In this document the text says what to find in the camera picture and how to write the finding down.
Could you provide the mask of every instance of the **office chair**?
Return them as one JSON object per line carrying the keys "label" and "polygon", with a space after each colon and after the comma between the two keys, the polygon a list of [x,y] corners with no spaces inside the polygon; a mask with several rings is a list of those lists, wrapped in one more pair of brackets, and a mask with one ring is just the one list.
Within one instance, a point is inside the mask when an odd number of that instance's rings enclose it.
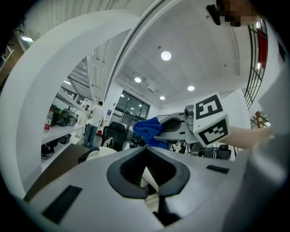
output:
{"label": "office chair", "polygon": [[104,142],[111,137],[114,140],[113,149],[115,151],[122,151],[122,147],[126,139],[124,125],[113,121],[109,126],[105,126],[103,130],[101,146],[103,146]]}

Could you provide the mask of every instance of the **ceiling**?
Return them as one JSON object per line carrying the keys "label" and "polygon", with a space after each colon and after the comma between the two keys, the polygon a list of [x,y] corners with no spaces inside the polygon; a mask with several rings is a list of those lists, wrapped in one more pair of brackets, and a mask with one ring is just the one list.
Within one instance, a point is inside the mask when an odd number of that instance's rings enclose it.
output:
{"label": "ceiling", "polygon": [[[136,15],[142,13],[155,0],[39,0],[25,15],[21,28],[34,41],[57,25],[74,17],[100,10],[126,9]],[[106,41],[85,57],[69,75],[76,92],[88,99],[103,100],[108,77],[115,58],[128,32]]]}
{"label": "ceiling", "polygon": [[[246,88],[248,29],[215,25],[205,10],[211,2],[184,0],[166,12],[140,38],[116,78],[159,105]],[[172,54],[169,61],[161,59],[163,51]],[[190,85],[194,91],[187,90]]]}

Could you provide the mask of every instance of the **blue cloth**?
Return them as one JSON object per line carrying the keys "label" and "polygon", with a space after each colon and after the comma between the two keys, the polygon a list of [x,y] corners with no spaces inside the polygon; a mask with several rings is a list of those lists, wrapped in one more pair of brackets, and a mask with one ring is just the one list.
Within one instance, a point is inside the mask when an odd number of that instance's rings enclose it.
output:
{"label": "blue cloth", "polygon": [[154,136],[159,135],[162,131],[163,126],[159,123],[157,117],[145,121],[139,121],[133,126],[133,132],[136,135],[142,136],[148,146],[168,149],[168,143],[154,139]]}

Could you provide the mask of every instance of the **white cube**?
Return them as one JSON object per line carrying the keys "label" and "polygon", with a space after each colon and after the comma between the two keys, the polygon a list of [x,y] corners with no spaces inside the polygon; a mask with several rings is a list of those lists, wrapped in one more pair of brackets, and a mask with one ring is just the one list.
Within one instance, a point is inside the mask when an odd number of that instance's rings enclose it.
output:
{"label": "white cube", "polygon": [[193,134],[203,147],[230,134],[227,112],[219,94],[194,100]]}

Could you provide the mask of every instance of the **white curved frame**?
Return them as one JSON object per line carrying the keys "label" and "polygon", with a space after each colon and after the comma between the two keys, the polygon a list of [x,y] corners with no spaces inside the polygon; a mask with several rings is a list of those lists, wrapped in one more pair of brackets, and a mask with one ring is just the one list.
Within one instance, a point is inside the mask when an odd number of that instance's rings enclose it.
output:
{"label": "white curved frame", "polygon": [[138,21],[124,10],[76,17],[48,31],[17,62],[0,98],[0,170],[12,194],[23,198],[41,174],[44,121],[63,81],[95,47]]}

